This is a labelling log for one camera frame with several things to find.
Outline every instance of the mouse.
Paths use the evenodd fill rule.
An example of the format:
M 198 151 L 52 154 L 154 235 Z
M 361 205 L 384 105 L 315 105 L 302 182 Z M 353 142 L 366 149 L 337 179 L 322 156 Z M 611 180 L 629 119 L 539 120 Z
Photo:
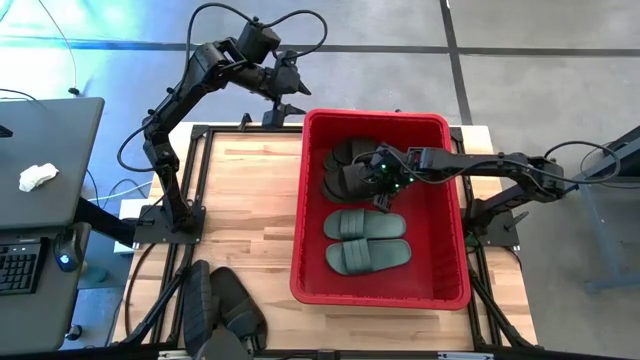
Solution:
M 64 272 L 75 271 L 84 260 L 77 235 L 75 228 L 68 227 L 53 240 L 53 255 L 58 267 Z

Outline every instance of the white tissue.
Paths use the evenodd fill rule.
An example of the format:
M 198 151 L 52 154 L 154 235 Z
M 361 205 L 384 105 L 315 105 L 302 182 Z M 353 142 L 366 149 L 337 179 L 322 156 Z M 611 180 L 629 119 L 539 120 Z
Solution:
M 33 165 L 20 173 L 19 189 L 29 192 L 33 188 L 40 186 L 43 182 L 53 179 L 58 174 L 58 169 L 50 163 L 42 166 Z

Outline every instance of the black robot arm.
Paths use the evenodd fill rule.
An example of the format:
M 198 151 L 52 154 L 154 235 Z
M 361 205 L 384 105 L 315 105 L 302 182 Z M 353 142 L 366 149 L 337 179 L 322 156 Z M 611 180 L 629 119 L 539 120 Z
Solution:
M 200 99 L 231 82 L 273 101 L 272 110 L 264 114 L 262 121 L 267 129 L 282 127 L 287 115 L 305 113 L 281 102 L 285 94 L 311 94 L 300 81 L 296 53 L 280 53 L 273 68 L 259 65 L 269 53 L 275 54 L 279 44 L 280 38 L 271 28 L 247 23 L 239 40 L 227 38 L 198 46 L 183 79 L 167 89 L 167 97 L 143 120 L 144 152 L 162 184 L 163 213 L 174 231 L 189 231 L 195 221 L 193 210 L 179 189 L 176 173 L 180 161 L 169 142 L 169 133 Z
M 551 202 L 564 196 L 563 168 L 542 156 L 522 153 L 461 155 L 439 148 L 409 148 L 406 153 L 379 146 L 368 163 L 363 180 L 375 184 L 375 205 L 388 211 L 391 197 L 416 180 L 442 184 L 458 175 L 507 177 L 517 185 L 486 200 L 471 204 L 467 228 L 483 229 L 496 215 L 530 201 Z

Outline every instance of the keyboard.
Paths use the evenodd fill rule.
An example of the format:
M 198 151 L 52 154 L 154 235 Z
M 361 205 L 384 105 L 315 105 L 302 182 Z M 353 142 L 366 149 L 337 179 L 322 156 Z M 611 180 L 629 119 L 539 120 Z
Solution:
M 41 250 L 40 241 L 0 243 L 0 296 L 36 291 Z

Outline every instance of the wooden tabletop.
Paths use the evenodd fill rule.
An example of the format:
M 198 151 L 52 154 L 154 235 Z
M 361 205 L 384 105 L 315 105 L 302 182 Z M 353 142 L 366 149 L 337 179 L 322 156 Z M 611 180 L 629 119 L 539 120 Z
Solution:
M 171 143 L 182 163 L 193 125 L 180 124 L 171 133 Z M 462 132 L 467 153 L 493 153 L 487 127 L 462 126 Z M 189 198 L 195 193 L 202 147 L 201 144 L 196 155 Z M 302 304 L 293 297 L 289 272 L 300 150 L 300 134 L 215 135 L 203 199 L 207 218 L 194 261 L 205 259 L 212 269 L 228 266 L 238 274 L 267 318 L 271 349 L 471 350 L 466 309 L 452 312 L 315 306 Z M 497 178 L 472 177 L 471 181 L 479 198 L 502 190 Z M 462 205 L 464 193 L 460 181 L 458 194 Z M 150 201 L 161 195 L 155 178 Z M 128 206 L 136 205 L 123 201 L 123 209 Z M 141 266 L 131 295 L 132 328 L 158 296 L 167 248 L 157 245 Z M 518 263 L 506 250 L 487 248 L 486 252 L 496 302 L 524 338 L 536 343 Z M 132 270 L 141 253 L 138 250 L 134 255 Z M 477 297 L 476 301 L 480 304 L 483 334 L 488 340 L 486 311 Z M 165 316 L 163 341 L 168 335 L 173 307 L 172 301 Z M 124 311 L 120 311 L 113 340 L 124 337 Z

